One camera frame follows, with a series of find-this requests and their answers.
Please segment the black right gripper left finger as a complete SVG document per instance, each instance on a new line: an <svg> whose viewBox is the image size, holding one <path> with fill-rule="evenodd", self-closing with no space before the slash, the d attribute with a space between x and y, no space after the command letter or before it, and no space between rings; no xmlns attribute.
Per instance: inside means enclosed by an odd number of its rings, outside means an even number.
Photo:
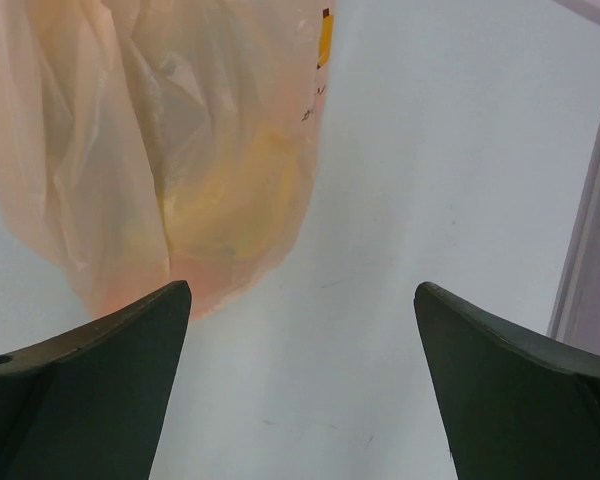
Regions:
<svg viewBox="0 0 600 480"><path fill-rule="evenodd" d="M188 327L184 281L0 355L0 479L146 479Z"/></svg>

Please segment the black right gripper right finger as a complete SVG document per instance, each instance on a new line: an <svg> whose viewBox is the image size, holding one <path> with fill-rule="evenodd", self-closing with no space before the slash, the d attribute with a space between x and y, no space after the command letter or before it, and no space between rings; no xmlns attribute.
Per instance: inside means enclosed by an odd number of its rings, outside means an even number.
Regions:
<svg viewBox="0 0 600 480"><path fill-rule="evenodd" d="M460 479L600 479L600 356L433 284L414 297Z"/></svg>

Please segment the translucent orange plastic bag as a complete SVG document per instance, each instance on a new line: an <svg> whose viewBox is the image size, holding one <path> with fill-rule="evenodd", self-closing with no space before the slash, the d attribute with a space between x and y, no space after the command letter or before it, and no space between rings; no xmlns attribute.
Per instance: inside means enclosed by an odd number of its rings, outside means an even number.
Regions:
<svg viewBox="0 0 600 480"><path fill-rule="evenodd" d="M293 247L332 1L0 1L0 213L100 317L175 281L203 317Z"/></svg>

